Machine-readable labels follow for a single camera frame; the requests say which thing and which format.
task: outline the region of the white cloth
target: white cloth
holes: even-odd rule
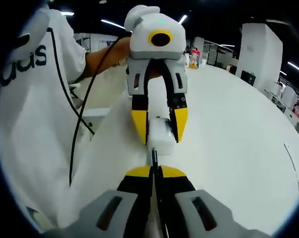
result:
[[[60,73],[70,95],[67,81],[82,74],[86,51],[74,40],[65,16],[57,10],[48,10],[48,15]],[[56,225],[57,207],[69,192],[77,116],[59,81],[51,32],[29,59],[7,65],[2,76],[9,82],[0,88],[0,164],[4,176],[21,206],[39,211]]]

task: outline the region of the black cable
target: black cable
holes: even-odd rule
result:
[[[54,32],[52,30],[52,28],[47,28],[47,32],[50,32],[51,33],[51,39],[52,39],[52,46],[53,46],[53,49],[54,49],[54,56],[55,56],[55,62],[56,62],[56,67],[57,67],[57,73],[58,73],[58,77],[59,77],[59,81],[60,81],[60,84],[61,84],[61,87],[62,87],[62,90],[64,91],[65,93],[65,96],[67,98],[67,101],[69,103],[69,105],[71,106],[72,110],[75,112],[75,114],[77,115],[78,118],[80,118],[80,121],[86,126],[86,128],[90,131],[90,133],[92,135],[94,135],[94,131],[87,125],[87,123],[82,119],[82,117],[79,116],[77,110],[75,109],[67,91],[66,91],[66,87],[65,87],[65,84],[64,82],[62,81],[62,77],[61,77],[61,73],[60,73],[60,69],[59,69],[59,63],[58,63],[58,57],[57,57],[57,50],[56,50],[56,41],[55,41],[55,37],[54,37]]]
[[[85,98],[84,98],[84,101],[82,103],[82,106],[81,106],[81,110],[80,110],[80,113],[79,113],[79,116],[78,116],[78,120],[77,120],[77,125],[76,125],[76,129],[75,129],[75,133],[74,133],[74,137],[73,137],[73,140],[72,140],[72,145],[71,145],[71,155],[70,155],[70,167],[69,167],[69,186],[71,185],[71,180],[72,180],[72,167],[73,167],[73,162],[74,162],[74,152],[75,152],[75,144],[76,144],[76,138],[77,138],[77,134],[78,134],[78,130],[79,130],[79,124],[80,124],[80,120],[82,118],[82,115],[83,115],[83,112],[84,112],[84,108],[85,108],[85,105],[86,105],[86,102],[87,102],[87,99],[88,99],[88,96],[89,96],[89,93],[90,93],[90,90],[91,90],[91,87],[92,87],[92,84],[94,83],[94,80],[96,78],[96,75],[98,74],[98,71],[100,70],[101,66],[102,66],[102,63],[103,61],[105,60],[105,58],[107,57],[107,55],[109,54],[109,52],[112,50],[112,48],[118,43],[118,41],[120,39],[122,39],[123,36],[121,37],[118,37],[115,42],[109,47],[109,49],[107,49],[107,51],[105,52],[105,54],[103,55],[99,65],[97,66],[97,69],[95,71],[95,74],[93,75],[90,83],[89,83],[89,86],[88,86],[88,89],[87,89],[87,92],[86,92],[86,95],[85,95]]]

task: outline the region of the ceiling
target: ceiling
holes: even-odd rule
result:
[[[266,23],[283,42],[282,71],[299,87],[299,72],[287,64],[291,61],[299,66],[299,0],[107,0],[105,4],[99,4],[99,0],[55,0],[50,7],[73,11],[75,14],[67,19],[75,32],[119,36],[124,34],[123,29],[100,20],[123,26],[128,11],[138,4],[157,5],[177,21],[187,15],[183,26],[188,39],[200,36],[237,47],[241,44],[243,23]]]

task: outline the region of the white table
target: white table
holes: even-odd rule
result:
[[[299,199],[284,146],[292,151],[299,178],[299,135],[274,104],[229,72],[209,65],[186,72],[189,117],[183,140],[159,162],[185,172],[196,189],[228,206],[241,225],[274,233]],[[165,102],[162,78],[151,80],[149,117],[168,117]],[[146,164],[147,149],[130,109],[124,93],[96,132],[73,180],[72,215],[116,189],[128,170]]]

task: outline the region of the white pillar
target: white pillar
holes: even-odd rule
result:
[[[263,92],[278,81],[282,56],[283,43],[266,24],[243,24],[237,77],[242,70],[252,72],[256,76],[254,87]]]
[[[202,62],[203,45],[204,45],[204,38],[195,37],[194,47],[197,47],[197,49],[200,51],[199,63]]]

